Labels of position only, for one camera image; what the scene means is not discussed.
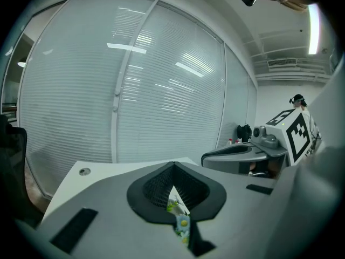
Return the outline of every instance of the air vent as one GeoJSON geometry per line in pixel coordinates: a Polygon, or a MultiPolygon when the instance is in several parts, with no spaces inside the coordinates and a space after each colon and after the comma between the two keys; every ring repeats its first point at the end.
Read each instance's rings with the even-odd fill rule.
{"type": "Polygon", "coordinates": [[[297,59],[295,58],[281,58],[281,59],[272,59],[267,61],[268,68],[281,68],[281,67],[296,67],[297,59]]]}

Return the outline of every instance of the ceiling light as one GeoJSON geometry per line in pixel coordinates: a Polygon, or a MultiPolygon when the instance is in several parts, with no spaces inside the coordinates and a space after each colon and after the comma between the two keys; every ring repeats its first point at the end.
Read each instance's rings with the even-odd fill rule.
{"type": "Polygon", "coordinates": [[[107,43],[107,46],[108,46],[109,48],[124,49],[124,50],[132,50],[132,51],[134,51],[134,52],[138,52],[138,53],[141,53],[141,54],[146,54],[146,50],[145,50],[145,49],[133,47],[133,46],[131,46],[131,45],[107,43]]]}
{"type": "Polygon", "coordinates": [[[199,76],[200,78],[202,78],[204,76],[201,73],[199,73],[198,71],[195,71],[194,69],[192,69],[192,68],[190,68],[190,67],[188,67],[188,66],[186,66],[186,65],[184,65],[182,63],[176,63],[175,65],[178,66],[178,67],[181,67],[181,68],[183,68],[183,69],[185,69],[185,70],[187,70],[187,71],[189,71],[191,73],[193,73],[194,75],[199,76]]]}
{"type": "Polygon", "coordinates": [[[320,34],[320,16],[319,8],[316,4],[309,5],[310,15],[310,46],[309,54],[316,54],[318,51],[319,34],[320,34]]]}
{"type": "Polygon", "coordinates": [[[43,52],[43,54],[47,55],[47,54],[50,54],[52,51],[53,51],[53,49],[50,49],[49,51],[43,52]]]}
{"type": "Polygon", "coordinates": [[[17,63],[20,67],[24,68],[26,65],[26,58],[21,58],[20,61],[17,63]]]}
{"type": "Polygon", "coordinates": [[[19,63],[17,63],[20,67],[22,67],[22,68],[24,68],[25,67],[25,65],[26,65],[26,63],[24,63],[24,62],[19,62],[19,63]]]}

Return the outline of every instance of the ceiling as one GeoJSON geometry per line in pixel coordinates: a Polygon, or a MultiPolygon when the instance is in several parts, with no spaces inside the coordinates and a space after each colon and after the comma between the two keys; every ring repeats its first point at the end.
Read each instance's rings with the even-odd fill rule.
{"type": "Polygon", "coordinates": [[[335,37],[321,17],[317,54],[309,55],[309,12],[293,11],[276,1],[257,0],[252,7],[241,0],[224,0],[232,9],[224,13],[251,55],[258,80],[293,79],[325,83],[330,77],[329,57],[335,37]],[[241,19],[233,17],[233,12],[241,19]],[[270,72],[267,60],[296,58],[294,68],[270,72]]]}

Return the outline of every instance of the table surface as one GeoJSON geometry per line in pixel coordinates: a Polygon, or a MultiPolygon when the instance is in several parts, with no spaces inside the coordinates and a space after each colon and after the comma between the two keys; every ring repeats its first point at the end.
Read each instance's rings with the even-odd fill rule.
{"type": "Polygon", "coordinates": [[[95,163],[77,161],[54,194],[42,221],[44,221],[56,208],[99,180],[169,161],[179,161],[197,165],[187,157],[139,163],[95,163]],[[91,172],[88,175],[80,175],[79,171],[83,168],[89,168],[91,172]]]}

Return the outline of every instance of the black mesh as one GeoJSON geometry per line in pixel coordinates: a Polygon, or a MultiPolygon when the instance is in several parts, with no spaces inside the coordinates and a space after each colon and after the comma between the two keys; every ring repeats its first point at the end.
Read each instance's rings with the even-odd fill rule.
{"type": "Polygon", "coordinates": [[[155,206],[166,208],[173,185],[173,167],[170,167],[147,181],[143,193],[155,206]]]}
{"type": "Polygon", "coordinates": [[[209,188],[205,183],[176,165],[148,180],[144,184],[143,193],[155,206],[166,208],[173,186],[189,210],[192,210],[209,195],[209,188]]]}
{"type": "Polygon", "coordinates": [[[174,186],[184,205],[191,211],[208,197],[210,189],[205,183],[199,181],[181,168],[174,167],[174,186]]]}

